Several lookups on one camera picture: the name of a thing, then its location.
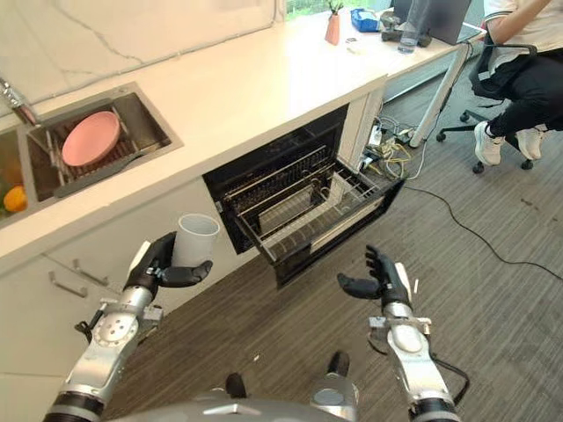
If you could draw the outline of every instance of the black pants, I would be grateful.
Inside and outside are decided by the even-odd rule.
[[[503,91],[512,104],[491,120],[493,135],[506,136],[541,124],[563,130],[563,48],[539,53],[520,69],[527,59],[518,56],[503,63],[491,76],[498,85],[514,78]]]

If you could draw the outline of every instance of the kitchen sink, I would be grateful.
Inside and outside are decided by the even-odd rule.
[[[11,216],[4,207],[4,196],[15,186],[24,184],[18,145],[18,130],[10,127],[0,132],[0,223]]]
[[[120,122],[115,147],[94,164],[76,167],[64,163],[62,146],[69,133],[80,121],[101,111],[114,113]],[[101,92],[40,116],[40,120],[39,127],[22,125],[0,133],[0,180],[7,174],[4,186],[23,185],[28,200],[25,211],[12,215],[4,211],[0,227],[181,146],[136,84]]]

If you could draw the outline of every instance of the small plant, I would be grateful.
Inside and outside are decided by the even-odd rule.
[[[344,3],[328,0],[328,7],[330,8],[333,15],[338,15],[338,11],[344,7]]]

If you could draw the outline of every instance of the orange fruit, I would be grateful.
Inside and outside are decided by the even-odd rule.
[[[4,196],[4,207],[11,213],[18,213],[27,208],[26,191],[23,186],[14,186]]]

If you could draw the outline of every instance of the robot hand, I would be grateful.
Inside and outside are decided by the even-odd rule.
[[[411,288],[402,264],[395,264],[376,247],[367,245],[366,265],[373,280],[338,274],[338,282],[347,294],[358,299],[381,299],[383,307],[391,302],[411,307]]]
[[[213,266],[205,261],[196,267],[172,266],[172,252],[176,232],[170,232],[149,243],[145,242],[136,253],[125,288],[143,286],[156,296],[158,286],[189,287],[204,280]]]

